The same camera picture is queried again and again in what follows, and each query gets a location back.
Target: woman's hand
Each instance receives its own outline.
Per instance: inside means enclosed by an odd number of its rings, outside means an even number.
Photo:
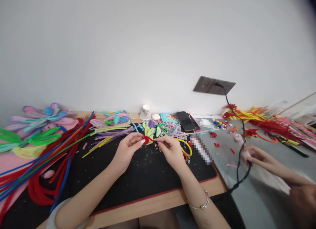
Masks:
[[[142,140],[143,135],[141,133],[130,133],[119,143],[115,156],[110,165],[118,171],[119,174],[123,174],[132,160],[134,153],[142,147],[145,140]]]
[[[289,178],[293,174],[292,170],[275,160],[264,150],[261,150],[254,145],[245,146],[243,151],[249,151],[251,157],[247,158],[248,161],[261,166],[276,176],[281,178]]]
[[[179,173],[186,166],[180,142],[169,136],[163,136],[155,140],[158,142],[158,147],[164,153],[167,162]]]

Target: silver bangle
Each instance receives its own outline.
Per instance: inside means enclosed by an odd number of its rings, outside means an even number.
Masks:
[[[194,207],[188,200],[188,204],[190,205],[190,207],[191,208],[194,208],[194,209],[202,209],[202,210],[204,210],[206,207],[207,207],[207,205],[208,205],[208,202],[210,201],[210,198],[208,197],[208,194],[207,194],[207,191],[206,190],[204,190],[205,191],[205,194],[206,194],[206,202],[205,202],[205,204],[204,205],[201,205],[200,207]]]

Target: power cord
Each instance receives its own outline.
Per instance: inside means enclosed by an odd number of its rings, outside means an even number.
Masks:
[[[227,104],[229,105],[229,107],[230,107],[231,111],[234,113],[234,115],[236,115],[236,113],[234,112],[233,108],[231,107],[231,105],[230,105],[230,103],[229,103],[229,101],[228,101],[227,93],[226,93],[225,88],[224,88],[221,84],[219,84],[218,82],[215,83],[215,86],[219,86],[219,87],[221,87],[221,88],[224,89]],[[242,150],[244,149],[244,146],[245,146],[245,143],[246,143],[246,139],[245,139],[245,124],[244,124],[243,120],[242,120],[238,115],[236,115],[236,116],[237,116],[237,117],[240,119],[240,121],[243,123],[243,139],[244,139],[244,142],[243,142],[243,145],[241,146],[241,149],[240,149],[240,151],[239,151],[238,165],[237,165],[237,183],[236,183],[231,189],[228,190],[228,193],[232,193],[232,191],[234,191],[235,189],[237,189],[237,188],[239,187],[239,185],[248,177],[248,175],[249,175],[249,173],[250,173],[251,166],[252,166],[251,162],[248,161],[249,168],[248,168],[248,170],[247,170],[245,176],[244,176],[241,180],[239,180],[238,170],[239,170],[240,162],[241,162],[241,152],[242,152]]]

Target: power outlet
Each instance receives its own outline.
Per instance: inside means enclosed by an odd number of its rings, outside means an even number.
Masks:
[[[228,93],[236,84],[235,82],[217,80],[214,78],[201,76],[197,84],[195,85],[195,88],[193,91],[209,93],[209,94],[225,95],[225,91],[222,87],[215,86],[216,82],[218,82],[225,88],[226,93]]]
[[[213,78],[201,76],[193,91],[206,92],[207,88],[213,80]]]
[[[215,86],[215,83],[221,84],[226,91],[226,94],[234,87],[236,84],[235,82],[229,82],[229,81],[223,81],[223,80],[217,80],[214,79],[212,81],[212,84],[209,85],[208,89],[206,90],[206,93],[209,94],[217,94],[217,95],[225,95],[225,91],[222,87],[220,86]]]

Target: small container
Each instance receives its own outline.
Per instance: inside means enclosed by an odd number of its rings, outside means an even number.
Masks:
[[[149,105],[143,105],[141,112],[141,120],[147,121],[151,119],[151,107]]]
[[[153,114],[153,115],[152,115],[152,119],[153,119],[154,121],[157,121],[157,120],[160,119],[160,115],[159,115],[159,114]]]

